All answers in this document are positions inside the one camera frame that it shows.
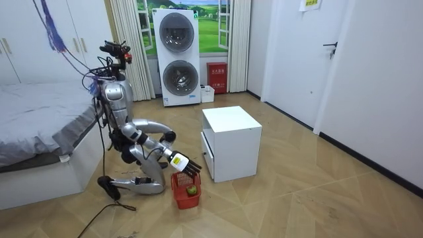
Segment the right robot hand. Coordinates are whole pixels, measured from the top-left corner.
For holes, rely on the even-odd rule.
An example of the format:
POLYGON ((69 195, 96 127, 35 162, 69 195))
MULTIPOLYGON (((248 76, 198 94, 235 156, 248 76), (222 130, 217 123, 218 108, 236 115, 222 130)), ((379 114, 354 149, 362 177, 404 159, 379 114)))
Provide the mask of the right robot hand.
POLYGON ((195 163, 179 151, 173 151, 171 156, 168 158, 168 162, 176 170, 185 173, 191 178, 194 178, 197 174, 199 174, 202 169, 199 164, 195 163))

